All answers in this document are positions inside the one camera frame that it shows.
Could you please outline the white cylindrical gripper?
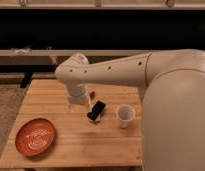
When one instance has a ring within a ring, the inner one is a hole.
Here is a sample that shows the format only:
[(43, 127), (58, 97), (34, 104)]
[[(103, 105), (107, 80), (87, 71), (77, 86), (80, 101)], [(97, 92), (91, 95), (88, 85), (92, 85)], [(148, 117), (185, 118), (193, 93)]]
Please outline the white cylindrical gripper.
[(91, 99), (88, 99), (88, 90), (85, 84), (70, 84), (66, 86), (68, 91), (68, 109), (69, 112), (74, 112), (76, 105), (83, 105), (86, 102), (88, 112), (92, 111)]

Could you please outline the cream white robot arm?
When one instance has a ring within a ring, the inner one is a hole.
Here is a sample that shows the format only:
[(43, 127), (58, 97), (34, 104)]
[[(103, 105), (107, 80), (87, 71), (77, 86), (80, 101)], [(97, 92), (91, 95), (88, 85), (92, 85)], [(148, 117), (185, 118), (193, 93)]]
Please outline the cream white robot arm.
[(156, 51), (94, 64), (76, 53), (55, 75), (73, 104), (87, 99), (88, 83), (138, 88), (144, 171), (205, 171), (205, 51)]

